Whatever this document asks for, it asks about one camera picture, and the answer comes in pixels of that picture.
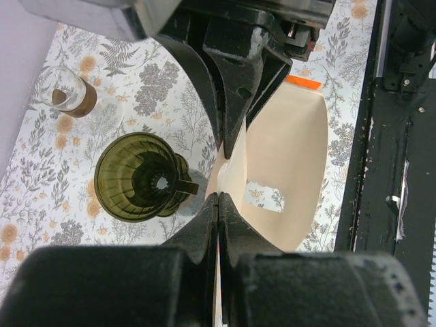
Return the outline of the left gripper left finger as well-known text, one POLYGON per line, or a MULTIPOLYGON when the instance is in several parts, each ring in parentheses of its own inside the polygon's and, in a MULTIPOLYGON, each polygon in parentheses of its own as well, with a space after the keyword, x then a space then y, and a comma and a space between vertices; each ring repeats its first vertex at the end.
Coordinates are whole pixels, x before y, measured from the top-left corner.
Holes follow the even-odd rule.
POLYGON ((212 326, 218 196, 161 245, 51 246, 20 266, 2 326, 212 326))

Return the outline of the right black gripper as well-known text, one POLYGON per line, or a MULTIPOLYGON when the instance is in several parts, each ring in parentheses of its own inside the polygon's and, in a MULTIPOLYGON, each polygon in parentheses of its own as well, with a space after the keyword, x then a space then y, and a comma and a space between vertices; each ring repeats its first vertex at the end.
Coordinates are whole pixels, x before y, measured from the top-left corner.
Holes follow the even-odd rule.
POLYGON ((244 119, 256 115, 289 73, 307 61, 334 1, 137 1, 138 37, 159 33, 177 10, 212 16, 205 36, 155 39, 194 86, 216 148, 230 158, 244 119))

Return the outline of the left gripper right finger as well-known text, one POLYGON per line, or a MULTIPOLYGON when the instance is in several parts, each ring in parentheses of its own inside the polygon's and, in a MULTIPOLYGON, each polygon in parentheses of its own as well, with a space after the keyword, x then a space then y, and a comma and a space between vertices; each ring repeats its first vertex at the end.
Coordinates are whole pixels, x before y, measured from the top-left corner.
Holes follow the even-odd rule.
POLYGON ((223 323, 426 326, 405 268, 383 252, 284 252, 218 199, 223 323))

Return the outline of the orange coffee filter box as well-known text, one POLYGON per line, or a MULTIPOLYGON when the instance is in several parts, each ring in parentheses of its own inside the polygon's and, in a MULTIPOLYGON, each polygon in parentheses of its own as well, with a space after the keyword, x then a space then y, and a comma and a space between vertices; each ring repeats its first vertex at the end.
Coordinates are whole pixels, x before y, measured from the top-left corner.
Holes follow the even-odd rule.
POLYGON ((223 323, 238 320, 235 277, 243 254, 297 250, 313 225, 324 178, 328 115, 322 84, 288 76, 254 120, 244 120, 229 159, 219 151, 207 193, 219 196, 223 323), (281 192, 280 211, 245 201, 247 182, 281 192))

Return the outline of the green glass coffee dripper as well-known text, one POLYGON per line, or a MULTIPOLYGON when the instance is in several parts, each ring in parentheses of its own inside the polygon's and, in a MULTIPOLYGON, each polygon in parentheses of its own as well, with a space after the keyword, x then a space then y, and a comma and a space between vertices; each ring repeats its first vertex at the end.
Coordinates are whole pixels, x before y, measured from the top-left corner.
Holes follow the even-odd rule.
POLYGON ((120 221, 137 223, 173 215, 199 185, 189 164, 159 136, 125 134, 98 159, 94 189, 100 206, 120 221))

